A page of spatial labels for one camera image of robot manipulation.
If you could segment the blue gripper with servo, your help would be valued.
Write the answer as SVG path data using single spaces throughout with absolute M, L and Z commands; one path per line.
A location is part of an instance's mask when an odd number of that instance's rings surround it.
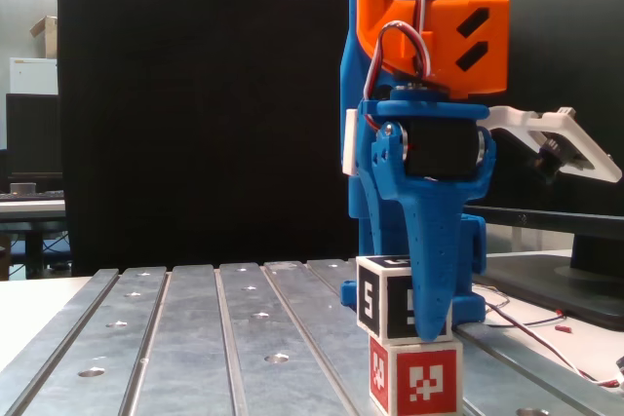
M 349 177 L 359 253 L 409 254 L 415 329 L 432 342 L 455 292 L 462 211 L 485 196 L 494 169 L 496 144 L 478 126 L 489 111 L 437 92 L 393 89 L 385 99 L 366 100 L 364 112 L 382 129 L 373 144 L 356 145 L 358 175 Z

